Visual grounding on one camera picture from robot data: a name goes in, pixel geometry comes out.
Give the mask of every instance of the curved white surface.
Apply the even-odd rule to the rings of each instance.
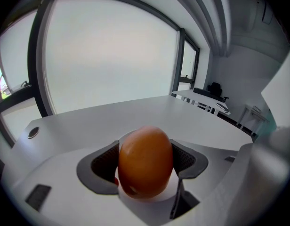
[[[222,7],[224,10],[224,14],[225,14],[225,20],[226,20],[226,54],[225,54],[225,56],[229,56],[230,45],[231,45],[231,32],[232,32],[230,1],[229,0],[221,0],[221,3],[222,3]]]
[[[206,154],[210,159],[208,167],[197,178],[183,180],[184,188],[201,201],[213,191],[231,167],[232,164],[225,161],[224,158],[228,155],[236,155],[237,152],[186,142],[181,143]],[[171,176],[175,175],[176,179],[170,178],[169,185],[164,192],[146,201],[128,197],[120,185],[118,187],[119,195],[96,194],[87,189],[79,181],[76,168],[83,157],[94,151],[94,148],[84,148],[57,155],[35,168],[12,190],[13,195],[22,202],[19,203],[20,207],[25,208],[25,199],[36,185],[41,184],[50,186],[51,190],[40,208],[39,217],[63,226],[91,226],[94,223],[96,225],[115,225],[117,223],[118,225],[159,226],[168,222],[180,223],[182,219],[189,223],[193,221],[188,214],[174,221],[169,218],[175,203],[174,195],[178,185],[175,172]]]
[[[261,95],[271,109],[277,127],[290,126],[290,51]]]
[[[219,50],[222,51],[222,47],[223,47],[222,31],[221,31],[221,24],[220,24],[220,19],[219,19],[218,11],[216,8],[216,4],[214,0],[202,0],[202,2],[206,6],[206,9],[208,13],[210,14],[210,17],[211,17],[211,20],[215,29],[215,33],[216,33],[217,44],[218,44]]]
[[[2,183],[11,187],[51,156],[99,149],[144,125],[159,127],[177,140],[215,148],[239,150],[252,143],[235,126],[172,96],[101,105],[32,121],[11,150]],[[37,126],[38,135],[28,139]]]

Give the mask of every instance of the black window frame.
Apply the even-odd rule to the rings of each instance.
[[[46,93],[46,83],[45,76],[43,73],[43,46],[45,43],[46,28],[49,22],[50,13],[53,11],[53,4],[55,0],[33,0],[29,2],[24,7],[15,11],[12,15],[6,18],[0,30],[0,36],[11,26],[13,26],[17,21],[27,16],[34,10],[37,10],[35,19],[32,24],[29,44],[28,44],[28,77],[29,83],[13,93],[5,99],[0,100],[0,130],[6,141],[12,147],[15,143],[10,131],[5,125],[3,119],[1,118],[1,113],[27,99],[35,98],[36,105],[42,117],[53,115],[53,106],[50,104],[49,96]],[[176,31],[180,31],[180,43],[177,50],[177,60],[176,60],[176,73],[174,76],[173,87],[178,87],[179,82],[185,82],[186,78],[180,78],[180,73],[182,69],[183,52],[184,52],[184,42],[185,40],[191,45],[191,47],[197,52],[196,59],[193,70],[193,79],[188,80],[188,83],[194,84],[197,72],[199,48],[193,42],[193,40],[186,35],[184,28],[180,28],[175,22],[173,22],[169,17],[155,9],[154,7],[140,1],[140,0],[117,0],[133,6],[136,6],[150,14],[156,16],[160,20],[164,21],[170,27]]]
[[[193,48],[194,51],[196,51],[194,65],[193,65],[193,76],[192,78],[186,78],[181,76],[182,67],[183,67],[183,59],[184,59],[184,50],[185,50],[185,42],[187,42],[191,48]],[[196,74],[197,74],[197,68],[198,68],[198,61],[200,56],[200,49],[199,47],[194,43],[194,41],[188,36],[185,29],[180,29],[180,35],[179,35],[179,45],[178,45],[178,56],[177,56],[177,65],[176,65],[176,71],[174,76],[174,82],[172,91],[177,91],[179,83],[189,83],[190,89],[194,88],[195,80],[196,80]]]

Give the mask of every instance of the white desk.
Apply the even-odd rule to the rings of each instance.
[[[244,124],[247,122],[247,119],[249,118],[249,116],[251,114],[254,115],[258,119],[258,122],[256,123],[256,125],[251,133],[253,135],[254,132],[257,134],[257,132],[259,131],[260,127],[262,126],[262,124],[264,122],[269,123],[269,120],[263,114],[255,111],[252,106],[245,105],[244,110],[243,110],[239,120],[236,123],[236,126],[238,126],[239,123],[241,124],[240,130],[243,128]]]
[[[224,102],[220,102],[220,101],[212,99],[210,97],[194,93],[192,89],[173,91],[172,93],[175,95],[181,96],[182,100],[184,100],[185,98],[191,99],[192,100],[191,104],[193,104],[193,105],[194,105],[194,103],[197,103],[197,104],[202,103],[202,104],[206,105],[206,111],[209,109],[209,107],[211,107],[210,112],[212,112],[212,108],[214,108],[215,109],[214,115],[217,115],[219,111],[221,111],[227,115],[231,114],[230,112],[226,112],[225,110],[221,109],[219,106],[217,106],[215,104],[215,103],[219,103],[219,104],[223,105],[225,108],[228,108]]]
[[[77,149],[100,149],[144,125],[161,128],[171,139],[216,148],[239,150],[250,136],[189,103],[172,96],[101,105],[32,121],[6,160],[2,183],[16,181],[51,156]],[[40,130],[28,139],[34,127]]]

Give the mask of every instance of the orange egg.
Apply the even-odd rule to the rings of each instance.
[[[172,168],[172,145],[161,129],[144,126],[125,139],[118,174],[130,197],[145,199],[160,194],[168,184]]]

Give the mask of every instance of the window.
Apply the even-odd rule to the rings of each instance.
[[[4,76],[2,75],[2,71],[0,70],[0,93],[2,99],[7,98],[11,93],[10,90],[6,84],[6,81],[4,79]]]
[[[20,18],[0,36],[0,66],[11,92],[29,81],[27,52],[36,11]]]
[[[168,95],[177,31],[116,0],[58,0],[46,39],[56,113]]]
[[[184,56],[181,77],[194,79],[194,64],[195,64],[196,51],[191,47],[191,45],[185,41],[184,45]]]

